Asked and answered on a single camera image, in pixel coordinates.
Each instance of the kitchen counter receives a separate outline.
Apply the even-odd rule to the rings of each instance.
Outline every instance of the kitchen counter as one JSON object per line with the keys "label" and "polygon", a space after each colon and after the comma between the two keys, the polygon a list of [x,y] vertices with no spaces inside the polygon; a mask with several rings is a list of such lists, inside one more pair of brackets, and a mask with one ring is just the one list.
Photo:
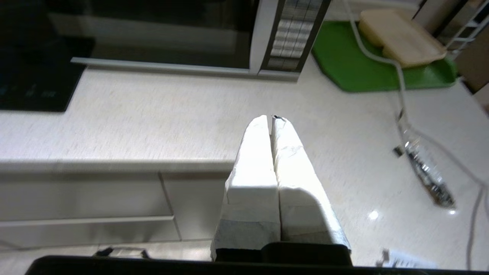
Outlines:
{"label": "kitchen counter", "polygon": [[[302,139],[355,265],[375,265],[386,248],[464,269],[479,187],[426,143],[457,211],[433,205],[392,153],[397,102],[395,92],[342,92],[311,57],[297,83],[89,68],[64,114],[0,112],[0,171],[226,171],[248,122],[277,114]],[[462,84],[409,91],[406,104],[413,125],[489,180],[489,120]],[[485,270],[482,209],[474,243],[473,268]]]}

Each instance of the white cable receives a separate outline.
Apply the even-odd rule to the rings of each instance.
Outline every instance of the white cable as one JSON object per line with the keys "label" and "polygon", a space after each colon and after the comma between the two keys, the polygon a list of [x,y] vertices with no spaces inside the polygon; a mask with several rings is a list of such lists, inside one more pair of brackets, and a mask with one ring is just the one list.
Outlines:
{"label": "white cable", "polygon": [[362,43],[362,40],[360,38],[360,34],[358,32],[358,28],[356,27],[355,24],[355,19],[353,18],[353,13],[350,9],[350,5],[348,4],[348,0],[343,0],[343,6],[345,7],[345,10],[348,14],[348,17],[350,19],[350,25],[352,26],[352,31],[353,34],[355,35],[355,40],[362,51],[362,53],[367,56],[368,58],[375,60],[377,62],[385,63],[385,64],[391,64],[396,68],[396,72],[398,75],[399,79],[399,103],[400,103],[400,113],[399,117],[397,120],[398,126],[401,128],[402,126],[400,125],[400,119],[403,118],[405,121],[405,127],[407,128],[406,130],[410,130],[413,133],[417,134],[418,136],[424,138],[425,140],[429,141],[431,144],[435,145],[439,149],[441,149],[449,159],[452,160],[452,162],[455,163],[466,175],[468,175],[475,183],[477,183],[480,186],[480,191],[479,195],[477,196],[477,199],[474,203],[474,208],[472,210],[472,215],[470,219],[470,232],[469,232],[469,239],[467,242],[467,262],[466,266],[467,269],[471,269],[471,255],[472,255],[472,247],[474,243],[474,235],[475,235],[475,221],[476,221],[476,216],[477,216],[477,210],[479,209],[480,203],[482,201],[483,195],[486,194],[486,199],[485,199],[485,212],[486,212],[486,217],[489,221],[489,201],[487,200],[487,193],[488,193],[488,185],[486,182],[478,178],[472,171],[467,168],[455,155],[453,155],[447,148],[445,148],[442,144],[440,144],[438,141],[436,141],[434,138],[430,137],[429,135],[419,131],[418,129],[414,128],[410,123],[407,118],[407,109],[405,105],[405,100],[404,100],[404,92],[406,91],[406,85],[404,82],[404,73],[402,72],[402,68],[396,60],[385,58],[385,57],[380,57],[377,55],[374,55],[373,53],[369,52],[367,48]]}

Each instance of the green tray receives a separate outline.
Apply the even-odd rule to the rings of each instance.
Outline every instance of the green tray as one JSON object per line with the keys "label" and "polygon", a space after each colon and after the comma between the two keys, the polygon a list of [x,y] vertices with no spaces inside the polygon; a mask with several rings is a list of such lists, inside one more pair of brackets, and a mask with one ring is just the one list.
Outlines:
{"label": "green tray", "polygon": [[[373,54],[382,49],[362,37]],[[348,92],[389,91],[399,89],[396,69],[366,57],[358,48],[349,22],[324,22],[312,53],[325,75]],[[448,58],[429,65],[404,69],[406,89],[448,87],[455,83],[457,69]]]}

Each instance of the black cooktop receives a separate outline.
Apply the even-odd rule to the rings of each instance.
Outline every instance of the black cooktop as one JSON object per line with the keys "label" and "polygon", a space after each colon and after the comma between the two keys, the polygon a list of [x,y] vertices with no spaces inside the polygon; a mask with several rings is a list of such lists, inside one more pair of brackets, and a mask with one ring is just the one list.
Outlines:
{"label": "black cooktop", "polygon": [[64,112],[84,65],[41,0],[0,1],[0,109]]}

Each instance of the cabinet drawer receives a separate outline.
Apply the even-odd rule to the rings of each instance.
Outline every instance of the cabinet drawer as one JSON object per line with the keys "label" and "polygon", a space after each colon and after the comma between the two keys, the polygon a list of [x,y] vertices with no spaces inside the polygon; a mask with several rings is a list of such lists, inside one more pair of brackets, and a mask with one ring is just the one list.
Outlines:
{"label": "cabinet drawer", "polygon": [[172,215],[157,173],[0,174],[0,221]]}
{"label": "cabinet drawer", "polygon": [[214,237],[229,173],[163,174],[182,240]]}
{"label": "cabinet drawer", "polygon": [[176,240],[173,216],[0,222],[0,250]]}

